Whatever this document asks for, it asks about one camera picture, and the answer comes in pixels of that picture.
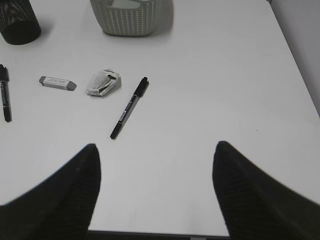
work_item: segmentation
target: eraser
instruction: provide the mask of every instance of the eraser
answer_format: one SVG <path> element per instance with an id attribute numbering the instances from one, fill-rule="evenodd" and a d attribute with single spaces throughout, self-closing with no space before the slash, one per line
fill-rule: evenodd
<path id="1" fill-rule="evenodd" d="M 42 76 L 39 80 L 39 83 L 46 87 L 63 89 L 68 91 L 74 91 L 77 87 L 77 85 L 72 81 L 48 76 Z"/>

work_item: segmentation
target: pen holder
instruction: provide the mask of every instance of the pen holder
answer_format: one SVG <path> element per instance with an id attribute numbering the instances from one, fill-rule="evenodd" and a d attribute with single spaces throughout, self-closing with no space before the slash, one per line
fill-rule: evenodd
<path id="1" fill-rule="evenodd" d="M 41 29 L 29 0 L 0 0 L 0 33 L 12 45 L 39 37 Z"/>

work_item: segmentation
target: black marker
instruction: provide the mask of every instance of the black marker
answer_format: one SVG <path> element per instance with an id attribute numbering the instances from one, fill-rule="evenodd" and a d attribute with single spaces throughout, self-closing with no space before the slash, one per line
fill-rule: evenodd
<path id="1" fill-rule="evenodd" d="M 11 108 L 9 101 L 9 88 L 8 88 L 8 70 L 2 64 L 0 64 L 0 88 L 1 88 L 1 97 L 3 105 L 3 114 L 4 119 L 7 122 L 11 122 Z"/>
<path id="2" fill-rule="evenodd" d="M 147 86 L 149 84 L 148 78 L 144 77 L 141 82 L 139 83 L 139 86 L 136 88 L 133 96 L 131 97 L 128 105 L 126 106 L 124 112 L 122 113 L 122 116 L 120 117 L 118 123 L 116 124 L 115 128 L 113 129 L 110 138 L 116 139 L 118 133 L 122 129 L 122 126 L 126 123 L 127 119 L 129 118 L 132 110 L 134 109 L 135 105 L 137 104 L 139 98 L 141 98 L 147 89 Z"/>

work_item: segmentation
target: white knit basket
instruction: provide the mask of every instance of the white knit basket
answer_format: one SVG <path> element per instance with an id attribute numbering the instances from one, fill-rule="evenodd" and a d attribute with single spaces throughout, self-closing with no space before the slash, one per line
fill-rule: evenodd
<path id="1" fill-rule="evenodd" d="M 102 30 L 116 36 L 149 35 L 159 19 L 162 0 L 124 0 L 124 4 L 119 7 L 121 1 L 90 0 Z"/>

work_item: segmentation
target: basket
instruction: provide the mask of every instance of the basket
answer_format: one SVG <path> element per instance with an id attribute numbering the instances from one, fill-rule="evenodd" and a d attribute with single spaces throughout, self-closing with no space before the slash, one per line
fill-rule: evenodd
<path id="1" fill-rule="evenodd" d="M 29 0 L 0 0 L 0 33 L 13 45 L 39 37 L 41 29 Z"/>
<path id="2" fill-rule="evenodd" d="M 102 30 L 115 36 L 146 36 L 155 29 L 162 0 L 90 0 Z"/>

